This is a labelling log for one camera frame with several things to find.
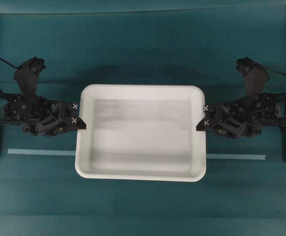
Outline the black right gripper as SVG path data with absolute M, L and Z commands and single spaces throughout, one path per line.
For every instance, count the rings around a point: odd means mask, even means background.
M 231 102 L 205 104 L 203 112 L 213 115 L 196 126 L 197 131 L 213 131 L 227 138 L 250 138 L 262 133 L 264 126 L 279 125 L 278 95 L 262 93 Z

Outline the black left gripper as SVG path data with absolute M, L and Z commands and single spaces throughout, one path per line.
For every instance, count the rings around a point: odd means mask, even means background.
M 71 130 L 86 130 L 79 118 L 79 104 L 49 100 L 37 95 L 8 94 L 4 119 L 16 122 L 31 135 L 56 136 Z

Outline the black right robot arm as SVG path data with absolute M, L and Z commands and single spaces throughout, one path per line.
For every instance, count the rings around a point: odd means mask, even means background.
M 277 126 L 286 133 L 286 93 L 261 93 L 231 102 L 206 104 L 197 131 L 226 138 L 251 138 L 264 126 Z

